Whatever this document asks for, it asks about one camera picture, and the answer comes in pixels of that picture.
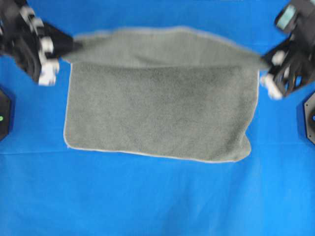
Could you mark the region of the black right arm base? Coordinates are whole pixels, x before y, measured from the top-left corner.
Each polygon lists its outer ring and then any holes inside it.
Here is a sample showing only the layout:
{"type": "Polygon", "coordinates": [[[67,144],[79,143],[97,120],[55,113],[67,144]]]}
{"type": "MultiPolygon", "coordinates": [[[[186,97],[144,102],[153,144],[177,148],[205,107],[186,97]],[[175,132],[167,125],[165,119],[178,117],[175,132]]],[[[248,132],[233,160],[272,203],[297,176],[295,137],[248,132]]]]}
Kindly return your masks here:
{"type": "Polygon", "coordinates": [[[315,146],[315,92],[300,102],[296,111],[299,138],[308,145],[315,146]]]}

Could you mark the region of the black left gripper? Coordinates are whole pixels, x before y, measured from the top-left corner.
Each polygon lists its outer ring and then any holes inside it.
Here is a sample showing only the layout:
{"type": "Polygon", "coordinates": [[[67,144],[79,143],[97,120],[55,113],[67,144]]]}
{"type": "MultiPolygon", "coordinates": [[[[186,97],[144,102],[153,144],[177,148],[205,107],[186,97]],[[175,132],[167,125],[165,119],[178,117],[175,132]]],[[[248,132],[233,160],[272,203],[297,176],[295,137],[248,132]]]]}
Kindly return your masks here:
{"type": "Polygon", "coordinates": [[[82,47],[72,36],[36,17],[26,0],[0,2],[0,54],[12,57],[36,84],[53,86],[60,69],[56,58],[82,47]]]}

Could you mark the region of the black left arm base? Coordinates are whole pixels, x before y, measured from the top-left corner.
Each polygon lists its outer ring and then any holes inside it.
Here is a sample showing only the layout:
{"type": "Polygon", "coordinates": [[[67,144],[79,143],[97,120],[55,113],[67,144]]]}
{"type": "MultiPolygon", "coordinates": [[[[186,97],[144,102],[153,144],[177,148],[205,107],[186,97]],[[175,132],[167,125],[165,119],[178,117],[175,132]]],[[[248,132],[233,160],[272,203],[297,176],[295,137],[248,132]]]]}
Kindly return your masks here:
{"type": "Polygon", "coordinates": [[[2,141],[10,130],[10,118],[11,118],[11,100],[0,90],[0,140],[2,141]]]}

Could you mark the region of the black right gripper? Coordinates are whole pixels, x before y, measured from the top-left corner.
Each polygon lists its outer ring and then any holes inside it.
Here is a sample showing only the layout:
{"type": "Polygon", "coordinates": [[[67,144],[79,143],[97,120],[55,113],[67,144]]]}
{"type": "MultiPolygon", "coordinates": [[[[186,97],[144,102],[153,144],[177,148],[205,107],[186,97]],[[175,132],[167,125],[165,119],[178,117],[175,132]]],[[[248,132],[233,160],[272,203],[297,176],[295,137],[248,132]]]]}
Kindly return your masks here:
{"type": "Polygon", "coordinates": [[[315,2],[291,0],[274,24],[288,38],[260,57],[260,70],[269,70],[261,83],[279,100],[315,81],[315,2]]]}

